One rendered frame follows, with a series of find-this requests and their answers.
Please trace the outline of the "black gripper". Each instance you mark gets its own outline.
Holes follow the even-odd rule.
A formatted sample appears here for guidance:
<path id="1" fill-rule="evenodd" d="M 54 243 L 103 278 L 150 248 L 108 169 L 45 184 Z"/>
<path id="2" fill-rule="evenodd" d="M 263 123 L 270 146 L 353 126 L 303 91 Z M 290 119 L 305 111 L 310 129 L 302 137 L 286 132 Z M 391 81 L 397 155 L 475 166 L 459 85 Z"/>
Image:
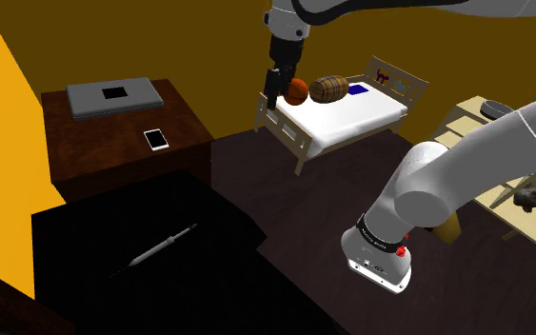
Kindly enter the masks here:
<path id="1" fill-rule="evenodd" d="M 264 94 L 267 97 L 267 109 L 275 110 L 277 97 L 287 93 L 301 60 L 304 40 L 290 41 L 272 36 L 269 44 L 269 57 L 274 62 L 273 69 L 266 75 Z"/>

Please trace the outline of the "orange basketball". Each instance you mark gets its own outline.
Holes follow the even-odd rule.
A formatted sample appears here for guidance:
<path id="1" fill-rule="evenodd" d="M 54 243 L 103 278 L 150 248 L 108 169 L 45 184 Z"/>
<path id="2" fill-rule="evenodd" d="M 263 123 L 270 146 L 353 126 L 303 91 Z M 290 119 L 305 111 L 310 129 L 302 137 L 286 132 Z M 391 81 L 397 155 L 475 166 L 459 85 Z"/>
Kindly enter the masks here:
<path id="1" fill-rule="evenodd" d="M 302 79 L 293 78 L 288 85 L 287 93 L 284 95 L 285 101 L 292 106 L 298 106 L 303 104 L 307 98 L 307 84 Z"/>

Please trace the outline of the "brown wooden barrel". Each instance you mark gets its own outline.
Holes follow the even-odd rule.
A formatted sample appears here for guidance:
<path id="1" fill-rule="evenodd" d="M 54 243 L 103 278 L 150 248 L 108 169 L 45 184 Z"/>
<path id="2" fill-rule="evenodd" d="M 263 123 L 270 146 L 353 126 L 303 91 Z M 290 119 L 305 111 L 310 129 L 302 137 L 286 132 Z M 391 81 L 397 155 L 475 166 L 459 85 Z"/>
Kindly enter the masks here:
<path id="1" fill-rule="evenodd" d="M 349 91 L 349 82 L 338 75 L 316 79 L 309 86 L 309 97 L 319 104 L 328 104 L 344 98 Z"/>

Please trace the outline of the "beige bed with white mattress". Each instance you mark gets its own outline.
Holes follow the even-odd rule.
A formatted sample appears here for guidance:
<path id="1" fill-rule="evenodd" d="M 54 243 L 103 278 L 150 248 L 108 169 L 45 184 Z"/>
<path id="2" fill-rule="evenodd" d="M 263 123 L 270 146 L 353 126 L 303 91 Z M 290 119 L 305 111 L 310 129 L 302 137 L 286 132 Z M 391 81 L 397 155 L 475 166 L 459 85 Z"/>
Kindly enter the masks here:
<path id="1" fill-rule="evenodd" d="M 363 91 L 328 104 L 307 99 L 292 106 L 279 97 L 269 109 L 268 98 L 259 94 L 254 128 L 265 126 L 298 159 L 295 174 L 305 162 L 335 149 L 387 129 L 396 132 L 428 86 L 376 56 L 363 74 L 347 81 Z"/>

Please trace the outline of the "white smartphone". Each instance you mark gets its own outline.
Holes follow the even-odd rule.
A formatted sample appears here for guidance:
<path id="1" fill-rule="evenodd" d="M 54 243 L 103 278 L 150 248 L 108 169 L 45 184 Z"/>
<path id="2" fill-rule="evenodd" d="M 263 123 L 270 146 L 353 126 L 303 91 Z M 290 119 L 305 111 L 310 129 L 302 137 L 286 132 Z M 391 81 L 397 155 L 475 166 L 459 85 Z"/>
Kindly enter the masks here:
<path id="1" fill-rule="evenodd" d="M 144 132 L 145 138 L 149 143 L 152 151 L 157 151 L 165 148 L 169 148 L 169 143 L 162 133 L 161 129 L 151 129 Z"/>

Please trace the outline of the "dark brown wooden nightstand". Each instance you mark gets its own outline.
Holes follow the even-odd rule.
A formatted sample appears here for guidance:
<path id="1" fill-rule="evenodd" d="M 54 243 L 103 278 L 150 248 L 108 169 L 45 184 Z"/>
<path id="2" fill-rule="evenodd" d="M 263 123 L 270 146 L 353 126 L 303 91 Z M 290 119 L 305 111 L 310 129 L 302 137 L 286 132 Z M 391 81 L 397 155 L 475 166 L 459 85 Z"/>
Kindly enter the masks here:
<path id="1" fill-rule="evenodd" d="M 152 85 L 161 108 L 75 121 L 65 91 L 41 94 L 50 181 L 66 202 L 185 170 L 211 184 L 213 137 L 168 79 Z M 144 132 L 161 129 L 169 148 L 152 151 Z"/>

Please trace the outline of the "grey closed laptop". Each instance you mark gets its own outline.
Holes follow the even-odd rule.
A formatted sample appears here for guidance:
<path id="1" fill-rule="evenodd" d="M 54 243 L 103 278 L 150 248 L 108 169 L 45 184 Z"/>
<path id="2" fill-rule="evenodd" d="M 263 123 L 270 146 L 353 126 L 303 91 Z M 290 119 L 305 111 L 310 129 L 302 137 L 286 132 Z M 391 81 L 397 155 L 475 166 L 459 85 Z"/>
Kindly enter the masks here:
<path id="1" fill-rule="evenodd" d="M 68 85 L 66 92 L 75 121 L 161 108 L 164 105 L 147 77 Z"/>

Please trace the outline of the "grey soldering iron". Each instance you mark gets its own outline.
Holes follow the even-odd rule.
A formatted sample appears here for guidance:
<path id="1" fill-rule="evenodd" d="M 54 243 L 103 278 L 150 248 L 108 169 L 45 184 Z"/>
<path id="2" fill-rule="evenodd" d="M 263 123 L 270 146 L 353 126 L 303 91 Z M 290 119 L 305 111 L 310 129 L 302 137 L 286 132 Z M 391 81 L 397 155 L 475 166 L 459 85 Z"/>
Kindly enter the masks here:
<path id="1" fill-rule="evenodd" d="M 159 251 L 161 251 L 162 249 L 166 248 L 167 246 L 172 245 L 176 240 L 180 239 L 182 236 L 184 236 L 187 233 L 189 233 L 190 231 L 194 230 L 196 227 L 197 227 L 197 224 L 193 224 L 193 225 L 190 225 L 189 227 L 183 229 L 179 233 L 177 233 L 175 235 L 172 235 L 172 236 L 169 236 L 163 242 L 159 243 L 158 245 L 150 248 L 146 252 L 144 252 L 144 253 L 140 254 L 139 256 L 135 257 L 134 259 L 132 259 L 127 266 L 125 266 L 122 269 L 118 270 L 117 272 L 113 273 L 109 277 L 113 278 L 113 277 L 119 275 L 120 273 L 125 272 L 129 268 L 132 268 L 132 267 L 140 265 L 141 263 L 146 261 L 148 258 L 150 258 L 152 255 L 158 253 Z"/>

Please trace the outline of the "black table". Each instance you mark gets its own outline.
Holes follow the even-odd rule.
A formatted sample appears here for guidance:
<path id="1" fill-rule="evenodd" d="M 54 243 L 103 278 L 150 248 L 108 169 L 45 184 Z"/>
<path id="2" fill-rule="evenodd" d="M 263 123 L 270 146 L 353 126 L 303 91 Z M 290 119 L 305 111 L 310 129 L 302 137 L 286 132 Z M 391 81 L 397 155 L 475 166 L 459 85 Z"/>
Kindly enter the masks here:
<path id="1" fill-rule="evenodd" d="M 348 335 L 259 253 L 263 230 L 188 173 L 36 213 L 31 226 L 35 298 L 75 335 Z"/>

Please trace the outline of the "grey bowl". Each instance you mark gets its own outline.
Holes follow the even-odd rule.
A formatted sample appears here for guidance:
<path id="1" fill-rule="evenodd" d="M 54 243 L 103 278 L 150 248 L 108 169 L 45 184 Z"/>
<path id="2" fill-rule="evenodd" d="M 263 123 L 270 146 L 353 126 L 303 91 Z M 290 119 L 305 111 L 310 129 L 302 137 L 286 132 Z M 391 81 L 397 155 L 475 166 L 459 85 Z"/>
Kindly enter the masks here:
<path id="1" fill-rule="evenodd" d="M 513 108 L 493 100 L 484 101 L 480 107 L 480 113 L 492 121 L 508 115 L 512 111 Z"/>

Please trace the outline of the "brown lumpy object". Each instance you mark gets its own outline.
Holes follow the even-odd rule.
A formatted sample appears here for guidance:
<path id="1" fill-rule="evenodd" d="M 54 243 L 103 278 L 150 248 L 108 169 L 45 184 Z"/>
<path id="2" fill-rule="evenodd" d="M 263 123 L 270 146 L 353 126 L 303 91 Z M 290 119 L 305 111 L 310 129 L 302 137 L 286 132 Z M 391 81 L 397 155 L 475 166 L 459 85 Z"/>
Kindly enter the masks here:
<path id="1" fill-rule="evenodd" d="M 513 196 L 513 204 L 524 212 L 531 213 L 536 208 L 536 187 L 528 184 L 518 190 Z"/>

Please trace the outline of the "beige wooden desk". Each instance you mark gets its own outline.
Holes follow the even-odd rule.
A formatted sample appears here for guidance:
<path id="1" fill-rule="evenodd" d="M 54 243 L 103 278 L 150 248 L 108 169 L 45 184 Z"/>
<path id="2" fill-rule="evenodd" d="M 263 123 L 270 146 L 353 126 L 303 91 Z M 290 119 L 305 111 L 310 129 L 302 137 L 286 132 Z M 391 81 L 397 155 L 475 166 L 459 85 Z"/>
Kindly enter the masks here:
<path id="1" fill-rule="evenodd" d="M 475 96 L 455 105 L 430 139 L 452 148 L 464 135 L 488 123 L 490 120 L 480 112 L 485 100 Z M 536 208 L 526 213 L 513 204 L 514 194 L 527 185 L 536 187 L 536 174 L 503 182 L 474 201 L 511 227 L 511 231 L 503 236 L 504 240 L 520 234 L 536 244 Z"/>

